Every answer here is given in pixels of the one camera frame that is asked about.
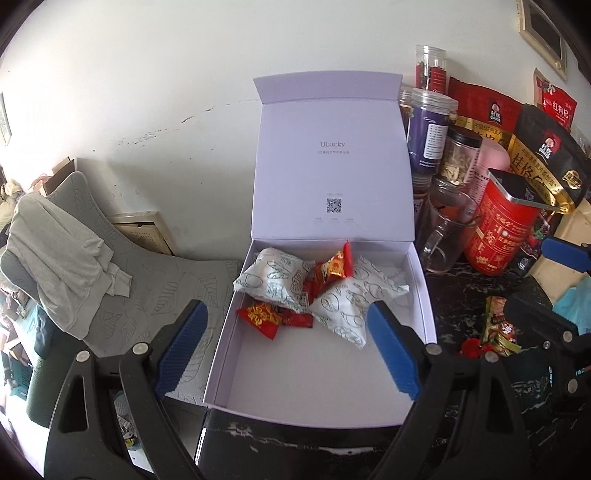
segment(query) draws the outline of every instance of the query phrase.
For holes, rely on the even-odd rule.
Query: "pink bottle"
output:
[[[488,169],[495,168],[497,170],[509,171],[511,168],[511,160],[507,150],[501,147],[497,142],[490,138],[482,138],[482,146],[480,147],[480,154],[476,161],[474,169],[474,176],[468,187],[467,194],[476,203],[480,203],[486,184],[488,183]]]

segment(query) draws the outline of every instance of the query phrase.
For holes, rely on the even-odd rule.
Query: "purple label jar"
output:
[[[408,155],[412,171],[421,175],[437,173],[443,156],[449,115],[457,100],[442,93],[413,89],[408,123]]]

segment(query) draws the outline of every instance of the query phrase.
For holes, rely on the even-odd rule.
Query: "white wall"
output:
[[[105,213],[156,209],[185,256],[240,258],[261,110],[252,78],[361,69],[410,84],[418,43],[445,48],[451,75],[521,102],[540,68],[579,102],[591,137],[588,82],[570,54],[565,85],[521,39],[515,0],[46,0],[0,65],[12,128],[0,163],[29,184],[77,157]]]

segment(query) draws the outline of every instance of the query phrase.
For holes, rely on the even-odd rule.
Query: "white snack packet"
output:
[[[308,311],[329,330],[363,348],[367,343],[365,316],[369,305],[377,300],[393,300],[409,291],[402,272],[394,273],[396,281],[386,277],[366,258],[359,257],[353,276],[333,283]]]
[[[265,248],[236,279],[234,291],[304,313],[308,308],[308,295],[303,291],[303,284],[314,266],[313,262],[304,262],[276,248]]]

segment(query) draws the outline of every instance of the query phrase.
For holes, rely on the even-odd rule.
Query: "pink bottle cap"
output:
[[[478,155],[478,165],[486,168],[509,171],[511,160],[507,150],[490,138],[482,138],[482,146]]]

